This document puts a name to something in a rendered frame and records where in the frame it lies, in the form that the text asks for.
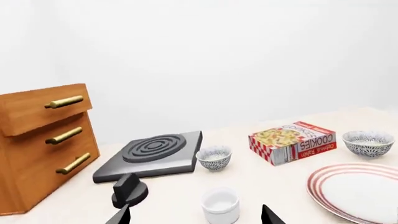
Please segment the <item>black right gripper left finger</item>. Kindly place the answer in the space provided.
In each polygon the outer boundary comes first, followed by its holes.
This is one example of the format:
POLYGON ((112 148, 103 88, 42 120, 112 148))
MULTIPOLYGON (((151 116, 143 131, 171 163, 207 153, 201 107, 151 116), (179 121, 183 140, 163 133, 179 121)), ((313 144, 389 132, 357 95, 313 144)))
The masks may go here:
POLYGON ((112 218, 110 218, 105 224, 130 224, 130 209, 129 205, 125 205, 122 209, 117 212, 112 218))

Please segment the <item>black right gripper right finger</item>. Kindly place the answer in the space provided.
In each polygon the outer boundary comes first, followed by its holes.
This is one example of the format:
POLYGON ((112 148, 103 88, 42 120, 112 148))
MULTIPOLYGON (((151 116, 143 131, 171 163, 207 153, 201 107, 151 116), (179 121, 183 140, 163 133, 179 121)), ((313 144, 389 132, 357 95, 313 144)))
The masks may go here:
POLYGON ((267 205, 262 205, 262 224, 286 224, 267 205))

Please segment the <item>dark grey stove burner plate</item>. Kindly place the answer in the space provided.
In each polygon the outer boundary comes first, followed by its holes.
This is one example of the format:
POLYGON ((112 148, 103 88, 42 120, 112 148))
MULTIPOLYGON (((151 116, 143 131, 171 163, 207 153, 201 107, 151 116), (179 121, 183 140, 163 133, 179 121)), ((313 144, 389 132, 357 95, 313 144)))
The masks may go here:
POLYGON ((140 178, 191 173, 197 163, 201 131, 133 140, 93 174, 93 182, 115 182, 134 173, 140 178))

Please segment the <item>small patterned white bowl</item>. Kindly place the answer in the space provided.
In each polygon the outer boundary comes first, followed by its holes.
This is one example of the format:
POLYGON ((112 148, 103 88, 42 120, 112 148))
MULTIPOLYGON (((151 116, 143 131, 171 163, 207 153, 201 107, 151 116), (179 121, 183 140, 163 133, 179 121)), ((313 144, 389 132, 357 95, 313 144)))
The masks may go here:
POLYGON ((232 150, 226 146, 214 146, 200 149, 195 156, 202 167, 215 172, 221 171, 229 164, 232 150))

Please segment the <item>white plate with red rings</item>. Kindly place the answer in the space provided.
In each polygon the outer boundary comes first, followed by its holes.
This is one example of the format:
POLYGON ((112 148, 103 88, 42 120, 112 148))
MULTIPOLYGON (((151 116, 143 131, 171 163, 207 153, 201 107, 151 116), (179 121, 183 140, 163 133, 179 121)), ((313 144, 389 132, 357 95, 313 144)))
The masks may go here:
POLYGON ((398 167, 348 163, 309 175, 309 196, 325 210, 357 224, 398 224, 398 167))

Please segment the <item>large patterned white bowl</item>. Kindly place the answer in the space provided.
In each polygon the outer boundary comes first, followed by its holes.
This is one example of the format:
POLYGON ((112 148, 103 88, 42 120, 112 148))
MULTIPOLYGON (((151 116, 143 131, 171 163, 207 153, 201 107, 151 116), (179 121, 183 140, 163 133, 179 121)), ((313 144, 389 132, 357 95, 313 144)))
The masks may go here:
POLYGON ((395 138, 379 131, 350 131, 342 135, 345 146, 353 154, 377 158, 387 154, 395 143, 395 138))

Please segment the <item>dark grey stove knob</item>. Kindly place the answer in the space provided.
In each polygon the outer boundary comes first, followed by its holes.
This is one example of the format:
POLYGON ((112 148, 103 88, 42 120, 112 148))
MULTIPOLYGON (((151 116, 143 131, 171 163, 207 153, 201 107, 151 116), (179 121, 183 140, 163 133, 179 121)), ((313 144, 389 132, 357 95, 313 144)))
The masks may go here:
POLYGON ((115 208, 133 207, 148 196, 149 190, 135 173, 123 175, 113 186, 112 203, 115 208))

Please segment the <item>plain white ramekin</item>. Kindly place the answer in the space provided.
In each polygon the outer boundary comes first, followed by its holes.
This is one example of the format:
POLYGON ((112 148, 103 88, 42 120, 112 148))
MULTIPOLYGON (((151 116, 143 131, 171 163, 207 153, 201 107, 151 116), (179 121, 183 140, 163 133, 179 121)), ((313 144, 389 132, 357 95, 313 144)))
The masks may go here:
POLYGON ((240 216, 239 197, 231 188, 218 187, 205 192, 201 207, 209 224, 234 224, 240 216))

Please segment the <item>red cookies box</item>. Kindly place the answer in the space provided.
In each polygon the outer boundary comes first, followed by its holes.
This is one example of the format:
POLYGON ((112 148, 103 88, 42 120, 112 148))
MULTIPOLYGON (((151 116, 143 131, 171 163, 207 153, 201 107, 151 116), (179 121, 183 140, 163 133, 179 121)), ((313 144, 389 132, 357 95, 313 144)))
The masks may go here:
POLYGON ((249 148, 273 166, 280 166, 336 149, 336 133, 296 124, 248 136, 249 148))

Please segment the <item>wooden three-drawer cabinet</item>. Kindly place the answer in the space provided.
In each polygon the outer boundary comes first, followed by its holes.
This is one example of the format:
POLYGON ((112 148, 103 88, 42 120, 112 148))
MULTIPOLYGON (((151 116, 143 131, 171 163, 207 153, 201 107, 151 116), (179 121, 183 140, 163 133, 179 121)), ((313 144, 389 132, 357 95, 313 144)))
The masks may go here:
POLYGON ((83 83, 0 95, 0 216, 23 214, 99 157, 83 83), (83 96, 82 102, 45 109, 51 101, 83 96), (83 131, 57 145, 45 140, 81 126, 83 131), (55 171, 89 152, 67 175, 55 171))

